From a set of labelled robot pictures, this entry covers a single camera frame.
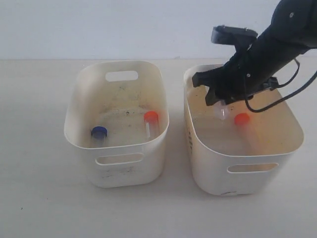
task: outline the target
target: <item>black cable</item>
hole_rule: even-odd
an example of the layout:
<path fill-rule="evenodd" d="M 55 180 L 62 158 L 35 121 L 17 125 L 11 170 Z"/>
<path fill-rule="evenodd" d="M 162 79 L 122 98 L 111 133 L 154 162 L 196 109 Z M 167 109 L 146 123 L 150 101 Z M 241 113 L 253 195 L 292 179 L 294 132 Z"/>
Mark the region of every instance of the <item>black cable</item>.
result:
<path fill-rule="evenodd" d="M 245 101 L 245 103 L 246 103 L 247 108 L 248 108 L 251 112 L 253 112 L 253 113 L 261 113 L 261 112 L 264 112 L 264 111 L 266 111 L 266 110 L 268 110 L 268 109 L 270 109 L 270 108 L 276 106 L 277 104 L 280 104 L 280 103 L 286 101 L 287 99 L 290 99 L 290 98 L 294 97 L 295 95 L 299 94 L 300 92 L 302 92 L 303 90 L 305 90 L 309 85 L 311 85 L 311 83 L 312 83 L 316 78 L 317 78 L 317 71 L 315 72 L 315 74 L 314 74 L 302 87 L 300 87 L 299 89 L 297 89 L 297 90 L 294 91 L 293 93 L 291 93 L 291 94 L 289 94 L 289 95 L 287 95 L 287 96 L 285 96 L 285 97 L 283 97 L 283 98 L 277 100 L 276 102 L 274 102 L 274 103 L 272 103 L 272 104 L 270 104 L 270 105 L 268 105 L 268 106 L 266 106 L 266 107 L 264 107 L 264 108 L 255 110 L 255 109 L 251 108 L 251 106 L 250 106 L 250 104 L 249 104 L 248 97 L 247 97 L 247 94 L 246 94 L 246 92 L 247 92 L 246 79 L 245 79 L 245 77 L 244 77 L 244 80 L 243 80 L 243 81 L 244 81 L 244 101 Z"/>
<path fill-rule="evenodd" d="M 288 84 L 290 84 L 290 83 L 294 80 L 294 78 L 296 78 L 296 76 L 297 76 L 297 74 L 298 74 L 298 72 L 299 72 L 299 68 L 300 68 L 301 64 L 299 63 L 299 61 L 298 61 L 297 59 L 294 59 L 294 61 L 295 61 L 295 63 L 297 64 L 297 70 L 296 70 L 296 72 L 294 73 L 294 75 L 291 77 L 290 80 L 288 80 L 286 83 L 283 83 L 283 84 L 278 85 L 276 88 L 285 87 L 285 86 L 287 86 Z"/>

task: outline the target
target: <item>orange bottle cap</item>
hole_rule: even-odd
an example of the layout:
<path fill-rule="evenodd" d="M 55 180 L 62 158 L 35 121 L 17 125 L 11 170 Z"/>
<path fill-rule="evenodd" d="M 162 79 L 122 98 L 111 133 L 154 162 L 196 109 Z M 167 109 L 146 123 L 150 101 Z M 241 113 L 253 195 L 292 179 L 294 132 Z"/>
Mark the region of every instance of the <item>orange bottle cap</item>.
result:
<path fill-rule="evenodd" d="M 145 121 L 156 121 L 158 119 L 159 119 L 159 116 L 154 111 L 149 111 L 149 112 L 144 114 L 144 120 Z"/>
<path fill-rule="evenodd" d="M 250 121 L 250 117 L 246 113 L 240 113 L 235 116 L 234 123 L 236 125 L 245 125 Z"/>

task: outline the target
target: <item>white table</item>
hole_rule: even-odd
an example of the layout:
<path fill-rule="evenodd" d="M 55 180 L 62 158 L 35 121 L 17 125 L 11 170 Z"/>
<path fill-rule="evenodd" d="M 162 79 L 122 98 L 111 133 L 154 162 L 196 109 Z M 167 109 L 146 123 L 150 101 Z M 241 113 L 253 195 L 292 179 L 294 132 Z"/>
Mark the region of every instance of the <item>white table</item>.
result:
<path fill-rule="evenodd" d="M 170 106 L 164 172 L 150 184 L 112 189 L 87 181 L 63 135 L 76 75 L 97 61 L 0 61 L 0 237 L 317 237 L 317 82 L 288 101 L 306 139 L 276 179 L 258 194 L 217 197 L 191 176 L 183 73 L 225 60 L 151 61 L 162 70 Z M 317 58 L 300 61 L 283 95 L 317 69 Z M 286 81 L 294 71 L 291 63 L 277 75 Z"/>

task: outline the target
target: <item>white plastic bin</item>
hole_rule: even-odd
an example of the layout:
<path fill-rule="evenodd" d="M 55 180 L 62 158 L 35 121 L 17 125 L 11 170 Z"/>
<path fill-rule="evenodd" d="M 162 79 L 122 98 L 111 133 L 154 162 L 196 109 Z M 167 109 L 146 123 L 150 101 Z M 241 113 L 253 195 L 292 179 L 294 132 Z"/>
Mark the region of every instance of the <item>white plastic bin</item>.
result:
<path fill-rule="evenodd" d="M 151 140 L 143 119 L 147 111 L 155 111 L 159 121 L 159 134 Z M 168 125 L 160 70 L 146 61 L 114 61 L 79 73 L 64 134 L 88 180 L 109 188 L 149 183 L 161 174 Z M 95 126 L 108 130 L 102 148 L 91 146 Z"/>
<path fill-rule="evenodd" d="M 206 88 L 193 87 L 192 76 L 220 65 L 199 65 L 184 74 L 184 117 L 192 174 L 197 185 L 214 195 L 252 194 L 266 186 L 304 141 L 303 131 L 287 104 L 259 114 L 244 102 L 229 106 L 226 121 L 217 119 L 213 106 L 206 106 Z M 277 90 L 255 95 L 253 108 L 280 99 Z M 248 113 L 261 150 L 250 153 L 233 123 L 239 113 Z"/>

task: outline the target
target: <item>blue cap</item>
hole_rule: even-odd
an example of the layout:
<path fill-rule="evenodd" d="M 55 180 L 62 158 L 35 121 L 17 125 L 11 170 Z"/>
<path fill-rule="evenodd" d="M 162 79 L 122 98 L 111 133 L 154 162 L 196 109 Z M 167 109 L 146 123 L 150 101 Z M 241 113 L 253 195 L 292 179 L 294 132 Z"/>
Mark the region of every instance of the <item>blue cap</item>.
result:
<path fill-rule="evenodd" d="M 104 137 L 107 137 L 108 131 L 103 126 L 96 126 L 92 129 L 91 135 L 94 136 L 96 139 L 103 139 Z"/>

